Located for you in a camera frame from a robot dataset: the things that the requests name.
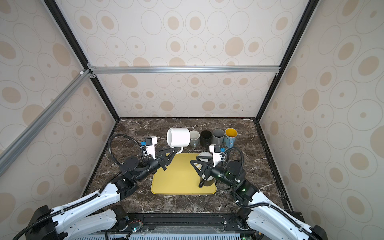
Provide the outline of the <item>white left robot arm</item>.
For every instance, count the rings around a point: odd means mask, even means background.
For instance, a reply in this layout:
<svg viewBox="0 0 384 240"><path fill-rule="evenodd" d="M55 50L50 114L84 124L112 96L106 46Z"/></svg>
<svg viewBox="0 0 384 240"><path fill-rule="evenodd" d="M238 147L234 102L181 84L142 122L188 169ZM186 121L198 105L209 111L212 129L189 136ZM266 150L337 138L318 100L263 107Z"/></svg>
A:
<svg viewBox="0 0 384 240"><path fill-rule="evenodd" d="M159 156L150 158L144 167L139 166L137 157L125 158L119 166L120 173L110 181L85 197L63 206L49 209L43 206L34 213L29 225L21 230L14 239L25 236L27 240L63 240L70 236L69 229L92 213L131 196L139 189L138 181L158 169L167 169L182 147L161 150Z"/></svg>

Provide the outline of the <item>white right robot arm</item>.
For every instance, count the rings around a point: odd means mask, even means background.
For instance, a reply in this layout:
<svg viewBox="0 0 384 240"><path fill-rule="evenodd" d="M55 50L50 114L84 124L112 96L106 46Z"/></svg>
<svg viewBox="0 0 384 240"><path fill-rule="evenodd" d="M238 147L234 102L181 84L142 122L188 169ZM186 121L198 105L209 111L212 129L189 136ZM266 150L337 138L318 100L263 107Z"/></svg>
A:
<svg viewBox="0 0 384 240"><path fill-rule="evenodd" d="M255 185L246 179L243 162L236 160L226 168L213 166L210 161L200 161L199 157L190 161L201 178L213 177L232 188L232 197L240 207L237 212L241 224L255 230L271 240L327 240L325 230L298 220L273 203Z"/></svg>

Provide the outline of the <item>blue butterfly mug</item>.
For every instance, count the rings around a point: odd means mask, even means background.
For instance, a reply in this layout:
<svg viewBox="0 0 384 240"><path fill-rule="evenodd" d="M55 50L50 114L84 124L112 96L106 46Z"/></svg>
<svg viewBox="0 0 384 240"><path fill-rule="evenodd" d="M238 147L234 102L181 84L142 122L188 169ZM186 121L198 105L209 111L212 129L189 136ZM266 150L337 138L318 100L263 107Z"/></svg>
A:
<svg viewBox="0 0 384 240"><path fill-rule="evenodd" d="M223 144L227 149L230 149L234 146L236 137L238 136L237 130L233 128L228 128L225 130L225 136L223 140Z"/></svg>

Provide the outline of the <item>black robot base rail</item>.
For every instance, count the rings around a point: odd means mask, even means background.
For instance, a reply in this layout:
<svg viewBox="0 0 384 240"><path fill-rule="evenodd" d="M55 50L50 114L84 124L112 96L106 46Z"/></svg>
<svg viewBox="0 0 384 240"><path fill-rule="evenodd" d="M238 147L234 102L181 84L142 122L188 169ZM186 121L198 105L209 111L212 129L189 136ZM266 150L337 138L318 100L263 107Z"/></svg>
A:
<svg viewBox="0 0 384 240"><path fill-rule="evenodd" d="M111 234L239 234L242 239L269 239L241 224L236 213L128 214L112 227Z"/></svg>

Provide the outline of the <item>tall grey mug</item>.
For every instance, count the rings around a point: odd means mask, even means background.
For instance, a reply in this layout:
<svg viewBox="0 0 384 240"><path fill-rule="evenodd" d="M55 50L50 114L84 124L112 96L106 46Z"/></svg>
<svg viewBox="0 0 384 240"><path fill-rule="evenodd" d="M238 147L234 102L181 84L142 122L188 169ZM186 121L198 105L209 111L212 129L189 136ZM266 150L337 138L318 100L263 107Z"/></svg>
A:
<svg viewBox="0 0 384 240"><path fill-rule="evenodd" d="M221 146L224 141L225 132L222 129L212 131L212 144Z"/></svg>

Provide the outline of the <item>small grey mug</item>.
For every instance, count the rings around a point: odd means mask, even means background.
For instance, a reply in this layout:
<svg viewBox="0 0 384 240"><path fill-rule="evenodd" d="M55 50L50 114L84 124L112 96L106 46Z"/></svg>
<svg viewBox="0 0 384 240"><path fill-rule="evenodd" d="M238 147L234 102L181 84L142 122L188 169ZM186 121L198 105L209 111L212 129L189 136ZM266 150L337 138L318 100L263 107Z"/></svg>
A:
<svg viewBox="0 0 384 240"><path fill-rule="evenodd" d="M198 131L192 130L190 131L190 144L189 146L192 148L198 147L200 144L200 133Z"/></svg>

